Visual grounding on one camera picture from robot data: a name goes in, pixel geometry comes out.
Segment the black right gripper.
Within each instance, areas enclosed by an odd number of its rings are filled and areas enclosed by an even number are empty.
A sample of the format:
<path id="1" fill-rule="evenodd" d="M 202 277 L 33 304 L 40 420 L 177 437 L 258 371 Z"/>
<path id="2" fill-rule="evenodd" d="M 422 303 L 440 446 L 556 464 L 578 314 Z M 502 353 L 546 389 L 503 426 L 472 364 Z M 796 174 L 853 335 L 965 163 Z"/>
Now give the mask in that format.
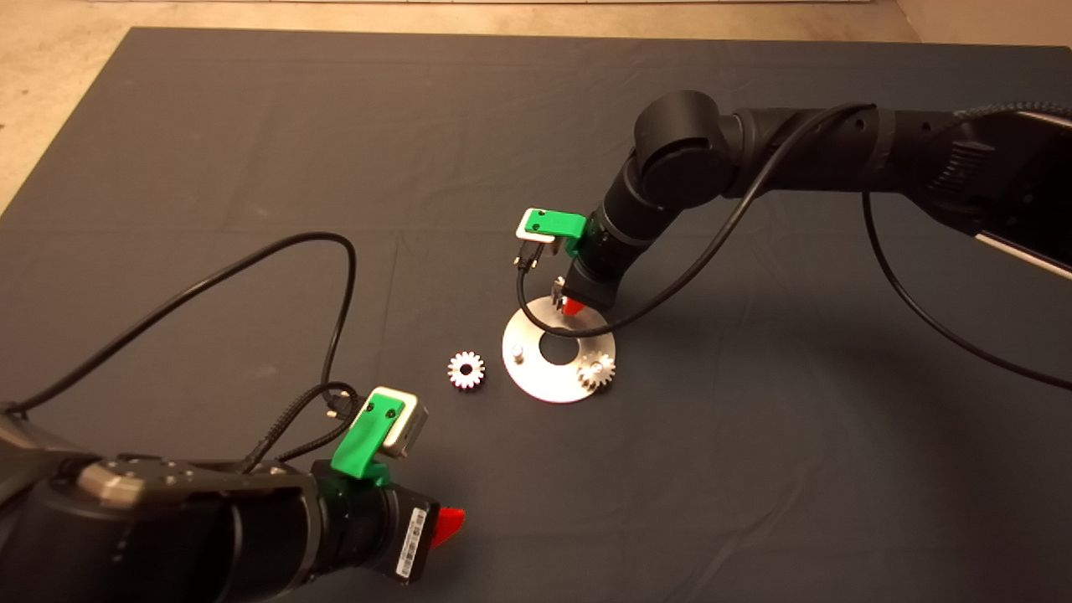
<path id="1" fill-rule="evenodd" d="M 616 304 L 621 279 L 650 241 L 625 235 L 602 209 L 590 214 L 565 276 L 560 313 L 577 317 L 586 307 L 606 312 Z"/>

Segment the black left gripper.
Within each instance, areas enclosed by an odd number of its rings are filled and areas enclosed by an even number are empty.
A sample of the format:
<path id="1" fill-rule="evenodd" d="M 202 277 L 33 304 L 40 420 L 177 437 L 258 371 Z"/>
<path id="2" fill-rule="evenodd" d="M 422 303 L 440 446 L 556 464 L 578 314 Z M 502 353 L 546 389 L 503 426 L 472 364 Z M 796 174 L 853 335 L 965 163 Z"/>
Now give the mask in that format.
<path id="1" fill-rule="evenodd" d="M 398 583 L 425 576 L 426 560 L 466 523 L 462 508 L 397 484 L 351 477 L 328 461 L 312 466 L 322 512 L 315 576 L 364 568 Z"/>

